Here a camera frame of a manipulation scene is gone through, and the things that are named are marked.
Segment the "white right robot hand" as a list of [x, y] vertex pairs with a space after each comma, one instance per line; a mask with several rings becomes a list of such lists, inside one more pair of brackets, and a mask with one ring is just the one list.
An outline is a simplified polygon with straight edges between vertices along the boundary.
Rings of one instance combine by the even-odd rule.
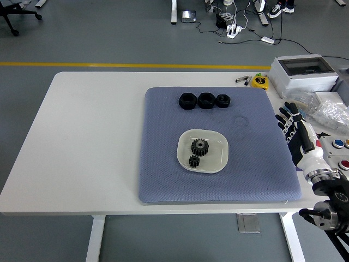
[[285, 102], [279, 111], [275, 117], [286, 139], [294, 165], [308, 178], [321, 172], [330, 173], [330, 166], [323, 158], [323, 149], [317, 135], [295, 103]]

